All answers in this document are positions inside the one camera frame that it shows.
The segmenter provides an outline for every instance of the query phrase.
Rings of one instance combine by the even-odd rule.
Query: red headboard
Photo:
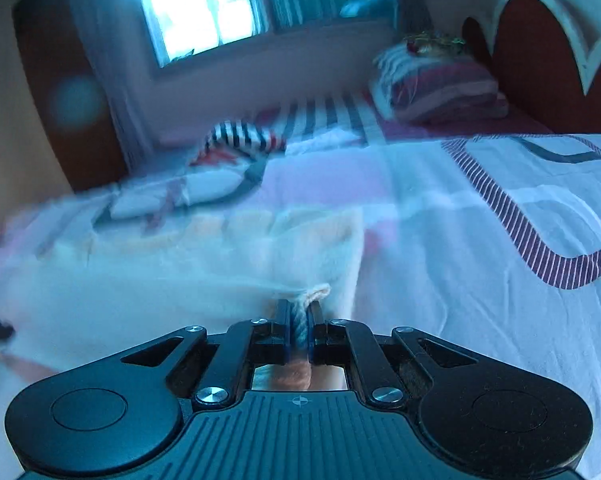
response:
[[[509,100],[555,132],[601,133],[601,41],[589,50],[556,0],[504,0],[501,9],[495,37],[474,18],[463,37]]]

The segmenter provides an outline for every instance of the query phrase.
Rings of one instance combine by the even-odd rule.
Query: ridged plastic surface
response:
[[[28,474],[26,478],[44,477]],[[116,478],[470,480],[476,477],[453,469],[429,453],[402,415],[370,410],[353,392],[247,392],[234,408],[199,413],[162,455]],[[565,472],[555,478],[578,477]]]

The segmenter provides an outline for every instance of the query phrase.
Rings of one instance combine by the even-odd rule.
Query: striped pillow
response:
[[[317,132],[339,126],[362,138],[374,139],[381,134],[374,108],[362,93],[336,92],[302,99],[277,110],[259,114],[257,124],[267,124],[287,142],[308,140]]]
[[[223,121],[212,128],[190,165],[237,164],[263,154],[284,152],[285,148],[285,140],[268,128],[245,121]]]
[[[441,122],[454,109],[462,109],[467,120],[472,107],[484,114],[502,105],[498,81],[471,56],[415,56],[401,43],[378,56],[376,65],[375,98],[386,100],[400,122]]]

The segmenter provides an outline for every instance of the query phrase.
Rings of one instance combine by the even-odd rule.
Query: circular pad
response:
[[[52,406],[54,420],[75,431],[102,430],[118,422],[126,411],[125,399],[99,388],[69,392]]]
[[[547,419],[541,400],[515,390],[488,392],[475,400],[472,411],[488,428],[506,433],[535,430]]]

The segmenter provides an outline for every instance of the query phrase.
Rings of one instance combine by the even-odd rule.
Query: white bedsheet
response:
[[[478,165],[465,164],[467,171],[466,158],[453,157],[458,146],[439,141],[311,153],[271,161],[260,190],[234,208],[360,206],[365,241],[352,317],[375,333],[414,326],[576,391],[595,422],[579,471],[594,479],[601,475],[601,136],[528,141],[564,161],[510,138],[463,146]],[[185,187],[196,178],[185,178]],[[167,184],[165,194],[182,189]],[[48,206],[25,232],[8,235],[0,275],[54,238],[84,237],[109,200]],[[161,229],[188,221],[167,218]],[[146,232],[139,224],[111,236]],[[536,255],[543,268],[528,258],[529,244],[550,251]],[[19,388],[9,381],[0,386],[3,412]]]

